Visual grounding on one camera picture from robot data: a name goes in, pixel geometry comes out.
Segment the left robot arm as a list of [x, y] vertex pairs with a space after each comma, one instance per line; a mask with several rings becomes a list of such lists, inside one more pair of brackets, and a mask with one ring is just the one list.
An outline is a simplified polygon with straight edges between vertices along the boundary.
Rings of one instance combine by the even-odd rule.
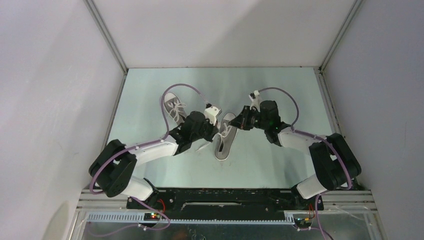
[[92, 181], [101, 193], [113, 198], [126, 195], [138, 199], [145, 208], [158, 202], [155, 186], [146, 178], [136, 177], [134, 170], [150, 161], [179, 155], [198, 140], [211, 142], [218, 133], [220, 110], [211, 106], [204, 112], [192, 111], [185, 121], [159, 140], [126, 147], [118, 139], [109, 142], [88, 169]]

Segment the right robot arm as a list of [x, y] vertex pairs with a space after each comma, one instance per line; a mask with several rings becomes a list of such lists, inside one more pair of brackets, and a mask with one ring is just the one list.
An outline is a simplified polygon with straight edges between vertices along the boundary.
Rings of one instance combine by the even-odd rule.
[[271, 144], [295, 149], [311, 157], [314, 175], [292, 188], [294, 192], [290, 201], [297, 209], [308, 206], [312, 197], [334, 191], [343, 184], [350, 189], [353, 179], [362, 172], [357, 158], [341, 134], [320, 136], [295, 129], [281, 120], [275, 101], [265, 100], [259, 107], [246, 105], [229, 124], [244, 131], [261, 129]]

